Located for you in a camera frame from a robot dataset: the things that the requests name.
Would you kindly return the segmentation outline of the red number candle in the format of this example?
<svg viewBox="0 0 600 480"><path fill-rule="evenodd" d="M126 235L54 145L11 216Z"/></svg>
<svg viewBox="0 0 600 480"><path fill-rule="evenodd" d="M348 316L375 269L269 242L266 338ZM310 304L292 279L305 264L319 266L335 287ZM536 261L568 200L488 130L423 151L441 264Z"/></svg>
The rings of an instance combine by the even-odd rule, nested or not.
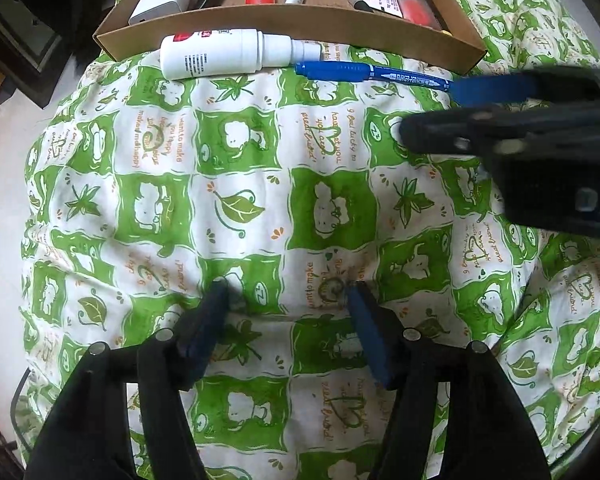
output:
<svg viewBox="0 0 600 480"><path fill-rule="evenodd" d="M429 0L398 0L398 3L405 21L434 30L442 29Z"/></svg>

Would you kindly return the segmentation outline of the black stick gold end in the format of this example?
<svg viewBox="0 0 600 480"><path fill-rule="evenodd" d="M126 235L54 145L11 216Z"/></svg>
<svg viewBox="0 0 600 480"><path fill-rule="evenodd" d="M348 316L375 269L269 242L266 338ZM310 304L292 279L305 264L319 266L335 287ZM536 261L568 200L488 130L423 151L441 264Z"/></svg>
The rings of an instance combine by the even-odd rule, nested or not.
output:
<svg viewBox="0 0 600 480"><path fill-rule="evenodd" d="M434 0L399 0L399 3L403 17L408 22L426 26L445 34L451 33Z"/></svg>

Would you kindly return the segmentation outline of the blue marker pen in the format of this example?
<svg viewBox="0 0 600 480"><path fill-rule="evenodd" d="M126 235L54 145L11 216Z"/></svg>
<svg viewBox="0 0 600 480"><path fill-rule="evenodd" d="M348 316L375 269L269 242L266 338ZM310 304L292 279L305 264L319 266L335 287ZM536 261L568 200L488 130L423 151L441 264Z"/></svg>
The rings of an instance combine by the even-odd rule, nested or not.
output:
<svg viewBox="0 0 600 480"><path fill-rule="evenodd" d="M377 66L359 62L306 61L294 66L297 75L309 80L333 82L363 82L366 80L395 82L448 92L452 82L436 76L398 70L386 66Z"/></svg>

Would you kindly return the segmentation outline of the white spray bottle red label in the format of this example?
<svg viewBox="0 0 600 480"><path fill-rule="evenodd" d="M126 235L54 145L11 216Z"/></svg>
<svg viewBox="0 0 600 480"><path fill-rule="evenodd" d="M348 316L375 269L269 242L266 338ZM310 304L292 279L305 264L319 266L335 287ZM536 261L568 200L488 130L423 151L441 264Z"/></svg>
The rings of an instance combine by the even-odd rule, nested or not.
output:
<svg viewBox="0 0 600 480"><path fill-rule="evenodd" d="M262 68L321 59L322 47L315 42L257 29L202 30L167 36L159 49L160 68L167 80L248 75Z"/></svg>

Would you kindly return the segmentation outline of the white usb charger plug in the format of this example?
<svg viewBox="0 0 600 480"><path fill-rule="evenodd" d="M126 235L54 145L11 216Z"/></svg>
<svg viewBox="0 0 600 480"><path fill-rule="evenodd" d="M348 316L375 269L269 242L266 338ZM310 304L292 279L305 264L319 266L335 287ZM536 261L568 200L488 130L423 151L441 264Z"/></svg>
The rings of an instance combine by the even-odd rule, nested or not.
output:
<svg viewBox="0 0 600 480"><path fill-rule="evenodd" d="M188 6L189 0L140 0L129 17L129 24L134 25L154 18L182 13L188 9Z"/></svg>

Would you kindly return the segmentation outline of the brown cardboard tray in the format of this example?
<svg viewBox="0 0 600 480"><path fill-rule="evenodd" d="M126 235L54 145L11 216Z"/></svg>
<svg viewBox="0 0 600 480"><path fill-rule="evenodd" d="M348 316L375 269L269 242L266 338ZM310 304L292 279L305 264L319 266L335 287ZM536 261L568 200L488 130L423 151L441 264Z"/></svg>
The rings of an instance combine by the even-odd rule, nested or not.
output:
<svg viewBox="0 0 600 480"><path fill-rule="evenodd" d="M245 0L224 0L217 8L189 10L132 25L129 18L139 1L120 0L94 33L99 47L116 61L156 50L169 35L223 28L255 28L294 39L372 48L459 75L467 74L486 55L486 44L456 0L430 0L441 23L438 30L385 13L358 11L347 0L255 6L248 6Z"/></svg>

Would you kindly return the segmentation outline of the green white patterned cloth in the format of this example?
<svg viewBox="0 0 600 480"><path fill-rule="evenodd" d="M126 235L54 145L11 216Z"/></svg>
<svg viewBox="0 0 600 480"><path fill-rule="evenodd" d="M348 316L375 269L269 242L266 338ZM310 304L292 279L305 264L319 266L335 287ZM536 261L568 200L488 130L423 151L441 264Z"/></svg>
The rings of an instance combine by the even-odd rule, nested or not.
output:
<svg viewBox="0 0 600 480"><path fill-rule="evenodd" d="M168 81L157 53L100 56L31 145L18 399L29 479L154 476L137 386L110 439L92 396L59 427L80 359L230 294L204 377L178 396L210 479L367 479L394 394L346 288L435 344L485 344L550 476L600 445L600 241L516 226L478 159L399 142L439 90L290 68Z"/></svg>

